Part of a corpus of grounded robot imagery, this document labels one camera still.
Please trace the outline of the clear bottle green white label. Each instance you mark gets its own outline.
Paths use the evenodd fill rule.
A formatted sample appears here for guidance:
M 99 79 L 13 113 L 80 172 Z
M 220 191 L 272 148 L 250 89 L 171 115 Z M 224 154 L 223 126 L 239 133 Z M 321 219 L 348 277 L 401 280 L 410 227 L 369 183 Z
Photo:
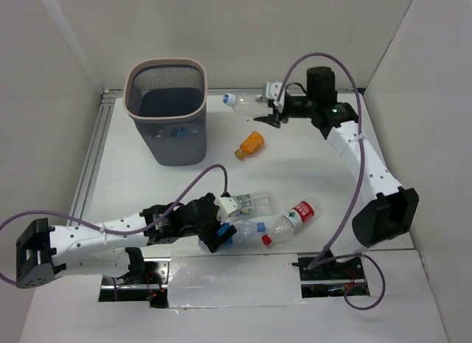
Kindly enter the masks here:
M 274 213 L 272 197 L 268 192 L 236 195 L 235 199 L 240 205 L 237 217 L 257 218 Z

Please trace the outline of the clear bottle light blue label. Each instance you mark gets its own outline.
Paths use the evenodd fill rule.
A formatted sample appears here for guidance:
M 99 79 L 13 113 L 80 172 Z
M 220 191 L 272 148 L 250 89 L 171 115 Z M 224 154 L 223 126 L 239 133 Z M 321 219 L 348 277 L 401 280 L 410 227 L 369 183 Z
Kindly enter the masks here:
M 221 251 L 253 246 L 257 242 L 257 237 L 264 235 L 266 232 L 264 222 L 231 220 L 222 225 L 218 230 L 218 235 L 221 236 L 230 226 L 234 226 L 237 232 L 220 247 Z

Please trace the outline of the orange juice bottle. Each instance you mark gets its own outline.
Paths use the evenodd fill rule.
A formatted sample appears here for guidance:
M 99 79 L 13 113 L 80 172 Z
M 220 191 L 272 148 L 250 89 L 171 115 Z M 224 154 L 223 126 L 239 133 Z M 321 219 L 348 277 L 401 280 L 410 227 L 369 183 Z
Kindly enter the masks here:
M 244 160 L 247 157 L 256 153 L 263 145 L 265 144 L 265 140 L 263 136 L 253 131 L 239 146 L 239 148 L 235 151 L 235 156 L 239 160 Z

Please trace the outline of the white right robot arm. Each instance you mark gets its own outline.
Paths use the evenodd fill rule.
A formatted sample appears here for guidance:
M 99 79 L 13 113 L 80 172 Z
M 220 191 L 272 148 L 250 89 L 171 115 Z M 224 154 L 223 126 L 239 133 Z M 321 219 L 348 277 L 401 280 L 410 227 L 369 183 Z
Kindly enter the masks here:
M 347 270 L 347 260 L 386 240 L 409 232 L 419 203 L 413 188 L 405 188 L 387 169 L 363 132 L 361 106 L 338 100 L 334 71 L 309 68 L 302 94 L 293 96 L 284 83 L 268 82 L 262 99 L 272 113 L 261 120 L 280 126 L 290 118 L 305 118 L 345 162 L 356 180 L 341 224 L 321 252 L 307 266 L 322 267 L 330 278 Z

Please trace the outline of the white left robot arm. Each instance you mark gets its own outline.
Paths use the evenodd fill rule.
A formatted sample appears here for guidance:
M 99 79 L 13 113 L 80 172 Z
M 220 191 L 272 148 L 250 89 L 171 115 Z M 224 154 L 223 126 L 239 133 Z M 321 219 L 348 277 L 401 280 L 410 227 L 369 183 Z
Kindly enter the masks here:
M 235 198 L 208 193 L 187 204 L 154 205 L 94 228 L 34 220 L 16 241 L 15 286 L 36 288 L 61 277 L 89 274 L 137 283 L 147 271 L 142 248 L 196 236 L 215 253 L 236 234 L 227 222 L 239 210 Z

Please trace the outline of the clear bottle red label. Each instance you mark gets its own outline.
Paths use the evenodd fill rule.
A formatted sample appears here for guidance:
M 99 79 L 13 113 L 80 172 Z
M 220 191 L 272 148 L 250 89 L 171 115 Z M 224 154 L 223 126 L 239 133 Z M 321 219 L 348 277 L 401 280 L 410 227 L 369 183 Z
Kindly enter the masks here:
M 268 248 L 286 243 L 297 235 L 303 226 L 315 221 L 321 215 L 322 205 L 319 200 L 314 196 L 305 198 L 267 226 L 261 241 Z

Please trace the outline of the clear bottle white cap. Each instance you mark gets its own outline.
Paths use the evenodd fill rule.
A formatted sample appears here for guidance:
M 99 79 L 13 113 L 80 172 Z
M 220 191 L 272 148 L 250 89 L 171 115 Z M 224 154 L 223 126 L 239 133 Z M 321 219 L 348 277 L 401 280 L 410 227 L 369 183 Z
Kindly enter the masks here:
M 223 95 L 223 103 L 232 108 L 236 114 L 252 119 L 267 117 L 272 111 L 261 97 L 251 94 L 236 95 L 228 93 Z

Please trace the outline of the clear bottle dark blue label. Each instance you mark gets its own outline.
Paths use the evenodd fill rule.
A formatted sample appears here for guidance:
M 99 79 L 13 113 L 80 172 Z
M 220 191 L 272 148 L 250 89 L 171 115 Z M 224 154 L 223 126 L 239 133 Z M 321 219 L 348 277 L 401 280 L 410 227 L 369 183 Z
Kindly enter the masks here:
M 155 138 L 187 138 L 198 134 L 199 131 L 200 128 L 198 126 L 177 125 L 158 128 L 152 132 L 151 136 Z

